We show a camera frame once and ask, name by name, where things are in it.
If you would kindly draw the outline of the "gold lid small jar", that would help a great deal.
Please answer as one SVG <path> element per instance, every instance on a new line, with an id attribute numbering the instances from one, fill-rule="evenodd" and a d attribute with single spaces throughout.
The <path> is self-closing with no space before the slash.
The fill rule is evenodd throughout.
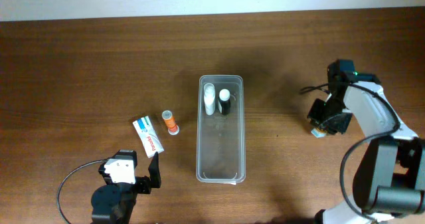
<path id="1" fill-rule="evenodd" d="M 327 133 L 324 132 L 323 130 L 314 128 L 311 133 L 316 137 L 316 138 L 324 138 L 326 137 Z"/>

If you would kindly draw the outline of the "orange tablet tube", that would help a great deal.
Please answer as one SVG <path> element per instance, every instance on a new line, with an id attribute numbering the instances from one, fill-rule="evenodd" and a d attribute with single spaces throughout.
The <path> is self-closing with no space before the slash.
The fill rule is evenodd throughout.
<path id="1" fill-rule="evenodd" d="M 179 127 L 175 122 L 172 111 L 164 110 L 162 112 L 162 119 L 167 127 L 168 133 L 171 135 L 177 135 L 179 133 Z"/>

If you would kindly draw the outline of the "white pump bottle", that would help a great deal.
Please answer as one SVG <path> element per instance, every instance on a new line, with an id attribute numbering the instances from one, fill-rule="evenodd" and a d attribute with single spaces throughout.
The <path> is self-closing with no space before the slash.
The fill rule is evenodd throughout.
<path id="1" fill-rule="evenodd" d="M 204 85 L 204 103 L 205 103 L 205 112 L 208 116 L 211 116 L 215 112 L 216 107 L 216 98 L 215 98 L 215 87 L 212 83 L 206 83 Z"/>

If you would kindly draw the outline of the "dark bottle white cap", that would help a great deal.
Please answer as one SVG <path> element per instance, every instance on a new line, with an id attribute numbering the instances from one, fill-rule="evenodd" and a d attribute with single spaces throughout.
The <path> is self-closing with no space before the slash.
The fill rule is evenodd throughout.
<path id="1" fill-rule="evenodd" d="M 218 109 L 222 115 L 230 113 L 230 91 L 228 89 L 222 89 L 218 96 Z"/>

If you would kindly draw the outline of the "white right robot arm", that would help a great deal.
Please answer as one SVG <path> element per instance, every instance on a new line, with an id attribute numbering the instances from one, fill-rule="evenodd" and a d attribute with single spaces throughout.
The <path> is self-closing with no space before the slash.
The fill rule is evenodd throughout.
<path id="1" fill-rule="evenodd" d="M 343 156 L 339 183 L 344 200 L 322 209 L 315 223 L 383 223 L 424 212 L 424 140 L 389 104 L 380 80 L 359 73 L 352 60 L 327 67 L 327 93 L 307 118 L 317 138 L 344 134 L 356 118 L 365 137 Z"/>

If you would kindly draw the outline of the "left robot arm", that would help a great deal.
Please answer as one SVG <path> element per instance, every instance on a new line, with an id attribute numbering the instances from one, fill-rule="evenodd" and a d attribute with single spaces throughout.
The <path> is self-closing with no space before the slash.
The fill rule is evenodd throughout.
<path id="1" fill-rule="evenodd" d="M 99 167 L 106 184 L 91 197 L 93 223 L 129 223 L 137 196 L 149 195 L 152 189 L 161 187 L 158 153 L 153 155 L 148 176 L 137 177 L 136 167 L 137 152 L 134 150 L 120 150 Z"/>

